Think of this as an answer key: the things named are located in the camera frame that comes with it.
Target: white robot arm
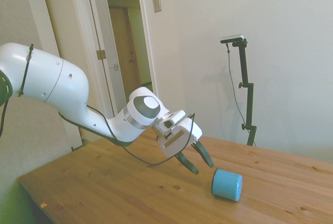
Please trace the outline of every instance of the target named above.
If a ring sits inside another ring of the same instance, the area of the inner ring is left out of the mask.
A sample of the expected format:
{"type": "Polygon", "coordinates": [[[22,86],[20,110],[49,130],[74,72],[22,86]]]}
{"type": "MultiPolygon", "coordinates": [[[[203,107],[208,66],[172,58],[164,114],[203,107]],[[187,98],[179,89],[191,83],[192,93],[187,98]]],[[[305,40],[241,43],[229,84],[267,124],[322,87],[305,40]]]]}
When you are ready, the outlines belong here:
{"type": "Polygon", "coordinates": [[[50,104],[66,121],[123,147],[130,145],[151,126],[166,156],[175,155],[197,174],[196,167],[181,153],[185,147],[192,145],[205,162],[213,166],[198,141],[202,131],[197,124],[185,117],[184,111],[170,113],[147,88],[141,87],[132,92],[128,104],[111,119],[88,108],[88,90],[86,75],[70,62],[15,43],[0,46],[0,105],[11,95],[50,104]]]}

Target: light switch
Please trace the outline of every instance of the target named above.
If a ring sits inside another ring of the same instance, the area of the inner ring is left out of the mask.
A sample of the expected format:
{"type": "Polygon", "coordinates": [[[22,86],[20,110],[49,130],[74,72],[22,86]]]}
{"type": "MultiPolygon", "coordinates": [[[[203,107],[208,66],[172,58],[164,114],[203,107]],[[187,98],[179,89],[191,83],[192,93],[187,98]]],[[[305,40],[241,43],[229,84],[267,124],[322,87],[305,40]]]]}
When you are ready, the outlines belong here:
{"type": "Polygon", "coordinates": [[[152,0],[152,4],[154,6],[154,12],[162,11],[160,0],[152,0]]]}

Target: doorway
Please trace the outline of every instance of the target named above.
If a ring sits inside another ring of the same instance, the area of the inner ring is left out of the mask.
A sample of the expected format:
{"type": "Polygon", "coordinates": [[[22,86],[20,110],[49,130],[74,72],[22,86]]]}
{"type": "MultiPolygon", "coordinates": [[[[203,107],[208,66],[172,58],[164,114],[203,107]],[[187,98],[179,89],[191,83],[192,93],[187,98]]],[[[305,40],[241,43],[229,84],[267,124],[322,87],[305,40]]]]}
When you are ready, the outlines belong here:
{"type": "Polygon", "coordinates": [[[107,0],[126,101],[135,89],[152,91],[148,54],[139,0],[107,0]]]}

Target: wooden table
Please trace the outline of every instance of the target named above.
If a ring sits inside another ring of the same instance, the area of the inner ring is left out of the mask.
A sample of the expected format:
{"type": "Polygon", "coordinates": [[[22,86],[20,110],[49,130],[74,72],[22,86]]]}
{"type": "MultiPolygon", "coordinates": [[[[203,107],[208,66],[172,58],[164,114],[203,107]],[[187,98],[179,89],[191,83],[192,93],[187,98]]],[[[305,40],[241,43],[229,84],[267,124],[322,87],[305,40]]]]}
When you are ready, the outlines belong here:
{"type": "MultiPolygon", "coordinates": [[[[54,223],[333,223],[333,164],[202,137],[215,163],[184,151],[195,175],[174,158],[151,167],[101,139],[22,177],[19,183],[54,223]],[[238,202],[212,196],[216,168],[243,176],[238,202]]],[[[129,149],[165,156],[151,130],[129,149]]]]}

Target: blue cup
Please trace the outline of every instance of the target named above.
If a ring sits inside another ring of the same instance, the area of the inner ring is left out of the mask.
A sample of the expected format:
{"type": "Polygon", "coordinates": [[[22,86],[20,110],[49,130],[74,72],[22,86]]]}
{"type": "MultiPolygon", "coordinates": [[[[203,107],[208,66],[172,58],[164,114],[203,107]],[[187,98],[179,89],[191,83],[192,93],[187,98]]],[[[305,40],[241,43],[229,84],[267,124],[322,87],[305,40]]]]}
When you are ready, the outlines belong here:
{"type": "Polygon", "coordinates": [[[242,182],[241,175],[217,168],[212,181],[212,195],[237,202],[240,197],[242,182]]]}

